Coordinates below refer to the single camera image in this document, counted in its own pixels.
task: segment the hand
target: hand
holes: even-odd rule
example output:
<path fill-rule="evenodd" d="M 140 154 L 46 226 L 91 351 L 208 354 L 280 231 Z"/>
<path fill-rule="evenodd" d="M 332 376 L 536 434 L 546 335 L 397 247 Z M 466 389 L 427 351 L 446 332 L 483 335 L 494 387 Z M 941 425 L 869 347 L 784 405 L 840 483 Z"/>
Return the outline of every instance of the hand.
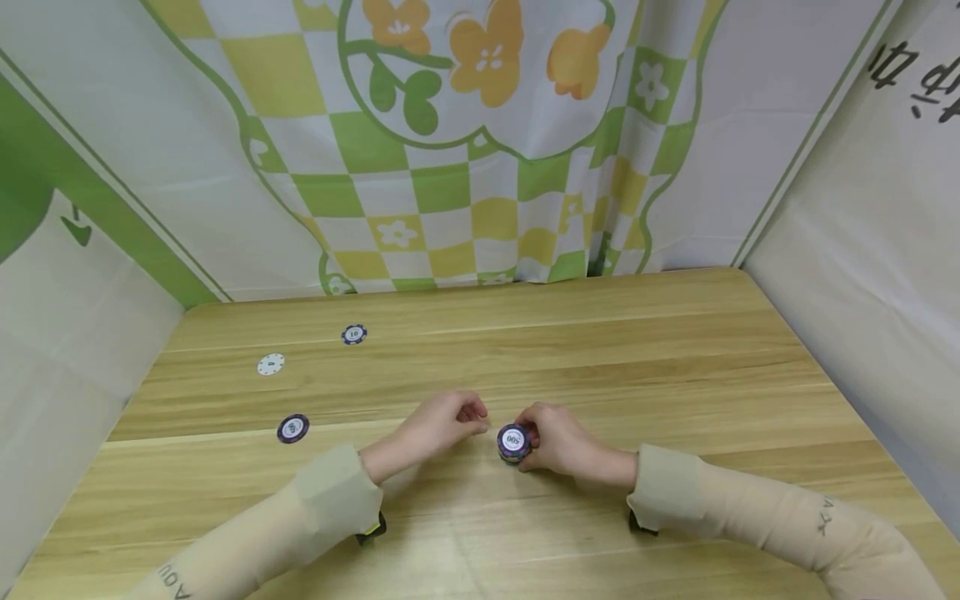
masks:
<path fill-rule="evenodd" d="M 632 490 L 636 453 L 601 444 L 565 406 L 537 402 L 516 418 L 534 449 L 519 464 L 523 472 L 546 468 L 561 475 Z"/>
<path fill-rule="evenodd" d="M 475 392 L 442 392 L 418 406 L 392 434 L 360 450 L 376 485 L 487 431 L 487 407 Z"/>

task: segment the wooden table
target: wooden table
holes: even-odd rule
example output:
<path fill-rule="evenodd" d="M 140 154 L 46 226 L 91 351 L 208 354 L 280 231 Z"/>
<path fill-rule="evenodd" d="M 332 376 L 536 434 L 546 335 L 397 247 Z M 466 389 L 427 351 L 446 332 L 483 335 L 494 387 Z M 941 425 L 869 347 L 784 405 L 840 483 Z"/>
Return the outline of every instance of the wooden table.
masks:
<path fill-rule="evenodd" d="M 351 324 L 369 331 L 362 344 L 341 340 Z M 271 352 L 286 365 L 262 376 Z M 956 541 L 750 279 L 721 269 L 196 308 L 10 600 L 122 597 L 317 453 L 368 443 L 458 387 L 481 394 L 495 426 L 560 402 L 611 444 L 693 452 L 858 503 L 960 597 Z M 292 413 L 312 427 L 280 444 Z M 348 540 L 254 597 L 826 597 L 754 548 L 631 534 L 622 495 L 520 474 L 493 433 L 385 487 L 385 537 Z"/>

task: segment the beige sleeve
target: beige sleeve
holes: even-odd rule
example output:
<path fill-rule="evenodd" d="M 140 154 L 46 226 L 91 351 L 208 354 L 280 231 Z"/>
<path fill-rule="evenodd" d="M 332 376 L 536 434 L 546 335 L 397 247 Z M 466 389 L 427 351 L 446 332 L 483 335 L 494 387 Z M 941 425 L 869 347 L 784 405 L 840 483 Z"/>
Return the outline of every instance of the beige sleeve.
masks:
<path fill-rule="evenodd" d="M 779 481 L 645 444 L 627 498 L 641 527 L 749 543 L 820 576 L 836 600 L 946 600 L 910 543 L 878 516 Z"/>
<path fill-rule="evenodd" d="M 129 600 L 240 600 L 379 523 L 382 491 L 350 446 L 317 457 L 286 487 L 148 575 Z"/>

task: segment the left hand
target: left hand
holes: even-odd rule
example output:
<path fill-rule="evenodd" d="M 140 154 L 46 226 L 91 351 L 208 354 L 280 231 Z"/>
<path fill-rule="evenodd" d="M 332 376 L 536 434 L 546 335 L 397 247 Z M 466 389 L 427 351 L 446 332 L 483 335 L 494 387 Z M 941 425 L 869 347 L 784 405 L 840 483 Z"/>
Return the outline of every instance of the left hand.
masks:
<path fill-rule="evenodd" d="M 421 403 L 396 431 L 360 450 L 360 460 L 380 485 L 489 427 L 487 407 L 476 392 L 441 392 Z"/>

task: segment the green stripe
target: green stripe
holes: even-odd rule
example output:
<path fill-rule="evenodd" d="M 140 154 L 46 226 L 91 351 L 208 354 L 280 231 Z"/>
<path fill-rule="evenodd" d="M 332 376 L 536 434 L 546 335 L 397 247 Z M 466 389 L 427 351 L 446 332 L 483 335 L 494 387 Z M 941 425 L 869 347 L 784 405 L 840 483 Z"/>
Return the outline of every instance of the green stripe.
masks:
<path fill-rule="evenodd" d="M 189 60 L 194 67 L 197 68 L 197 70 L 203 73 L 206 78 L 210 80 L 213 86 L 216 87 L 217 90 L 224 96 L 224 99 L 227 100 L 227 104 L 230 105 L 230 109 L 233 111 L 233 115 L 236 117 L 238 134 L 240 138 L 240 147 L 243 150 L 244 156 L 247 158 L 247 163 L 250 165 L 251 170 L 257 176 L 257 178 L 260 179 L 260 184 L 263 185 L 263 188 L 268 194 L 270 194 L 270 197 L 274 199 L 274 202 L 279 204 L 280 208 L 286 211 L 286 213 L 290 215 L 290 217 L 298 225 L 306 229 L 310 234 L 310 237 L 313 238 L 313 232 L 310 231 L 310 229 L 304 225 L 299 218 L 297 218 L 297 214 L 290 208 L 290 206 L 287 205 L 286 202 L 283 201 L 283 199 L 280 198 L 280 195 L 277 194 L 276 190 L 274 190 L 274 187 L 267 180 L 266 176 L 264 176 L 261 170 L 256 166 L 256 162 L 253 160 L 253 154 L 251 153 L 250 149 L 252 139 L 250 119 L 247 111 L 243 107 L 243 103 L 240 102 L 240 98 L 237 97 L 236 93 L 224 80 L 224 78 L 220 77 L 220 75 L 213 68 L 211 68 L 208 64 L 203 62 L 200 57 L 194 54 L 186 46 L 186 44 L 183 43 L 183 40 L 181 40 L 177 34 L 173 32 L 173 30 L 167 27 L 167 24 L 163 22 L 163 19 L 160 18 L 160 15 L 154 10 L 154 7 L 150 6 L 150 3 L 147 0 L 139 1 L 140 6 L 143 7 L 143 10 L 146 11 L 147 14 L 154 20 L 156 26 L 161 32 L 163 32 L 167 39 L 170 40 L 170 43 L 172 43 L 174 47 L 177 48 L 177 50 L 180 51 L 180 53 L 183 54 L 183 56 Z M 321 286 L 324 288 L 324 292 L 330 295 L 329 285 L 323 279 L 323 274 L 325 273 L 326 269 L 327 251 L 326 248 L 321 246 L 319 241 L 317 241 L 317 247 L 321 252 L 321 262 L 319 265 L 321 273 Z M 344 281 L 348 282 L 348 279 L 345 276 L 340 277 L 342 277 Z"/>
<path fill-rule="evenodd" d="M 690 123 L 692 123 L 694 127 L 696 127 L 700 122 L 700 106 L 703 103 L 704 96 L 704 63 L 707 62 L 707 51 L 710 47 L 710 44 L 713 42 L 713 34 L 716 32 L 717 25 L 720 23 L 720 17 L 723 16 L 723 12 L 727 9 L 727 4 L 728 2 L 724 2 L 723 6 L 720 7 L 720 10 L 717 11 L 717 14 L 713 17 L 713 22 L 710 24 L 707 34 L 700 42 L 700 53 L 697 55 L 696 101 L 693 106 L 693 117 L 690 119 Z M 663 192 L 670 187 L 673 181 L 680 174 L 680 171 L 683 169 L 684 162 L 686 162 L 686 156 L 690 153 L 690 147 L 692 145 L 692 140 L 686 144 L 684 157 L 680 160 L 681 166 L 670 175 L 670 178 L 663 185 L 657 188 L 657 191 L 650 195 L 650 199 L 647 200 L 647 204 L 645 204 L 640 210 L 640 216 L 637 220 L 640 227 L 640 232 L 643 233 L 643 258 L 640 259 L 640 266 L 636 269 L 638 274 L 643 273 L 643 270 L 646 269 L 647 263 L 650 262 L 650 255 L 654 251 L 654 235 L 650 230 L 650 226 L 647 225 L 647 213 L 650 212 L 650 207 L 654 205 L 654 200 L 662 196 Z"/>
<path fill-rule="evenodd" d="M 23 80 L 72 134 L 77 135 L 2 49 L 0 60 Z M 2 76 L 0 107 L 0 136 L 5 143 L 14 147 L 23 162 L 33 166 L 51 186 L 59 189 L 184 308 L 220 301 L 130 205 L 86 164 L 70 144 L 60 137 L 43 116 Z M 116 177 L 78 135 L 77 139 L 104 169 Z M 122 181 L 120 184 L 149 214 L 150 211 L 131 190 Z"/>
<path fill-rule="evenodd" d="M 800 143 L 800 147 L 797 149 L 796 154 L 793 155 L 793 158 L 790 159 L 790 164 L 787 165 L 786 170 L 783 171 L 783 175 L 780 176 L 780 181 L 777 182 L 777 187 L 774 188 L 770 198 L 767 199 L 767 204 L 764 205 L 763 210 L 760 211 L 760 214 L 756 217 L 756 221 L 750 231 L 747 232 L 747 237 L 743 238 L 743 243 L 740 244 L 740 249 L 736 251 L 736 254 L 733 256 L 733 261 L 731 266 L 735 266 L 737 260 L 740 258 L 740 254 L 743 253 L 744 249 L 747 248 L 747 243 L 750 241 L 751 236 L 754 234 L 756 228 L 760 225 L 760 222 L 763 221 L 763 215 L 767 214 L 767 210 L 770 209 L 770 206 L 773 204 L 774 199 L 780 192 L 780 189 L 783 187 L 783 184 L 786 183 L 786 178 L 790 174 L 790 171 L 793 169 L 793 166 L 800 160 L 800 155 L 804 152 L 806 145 L 810 142 L 810 138 L 813 137 L 813 132 L 817 129 L 817 126 L 820 124 L 820 120 L 824 118 L 824 115 L 827 114 L 827 108 L 830 104 L 833 103 L 833 99 L 840 92 L 840 88 L 843 87 L 843 83 L 847 80 L 847 77 L 850 75 L 853 66 L 860 59 L 860 55 L 863 54 L 864 48 L 867 46 L 867 42 L 874 36 L 874 31 L 879 26 L 880 22 L 883 20 L 884 15 L 890 9 L 890 4 L 893 0 L 885 0 L 883 3 L 883 8 L 876 14 L 873 24 L 870 26 L 870 29 L 867 30 L 867 34 L 860 40 L 860 45 L 857 47 L 856 52 L 853 53 L 853 57 L 850 59 L 850 62 L 847 63 L 847 68 L 844 69 L 843 74 L 840 75 L 840 79 L 837 80 L 836 85 L 833 87 L 833 90 L 830 92 L 830 95 L 827 96 L 827 101 L 824 102 L 824 105 L 820 108 L 820 111 L 817 113 L 817 117 L 813 120 L 813 124 L 810 126 L 810 129 L 806 132 L 804 141 Z M 756 243 L 751 246 L 751 250 L 756 247 Z"/>

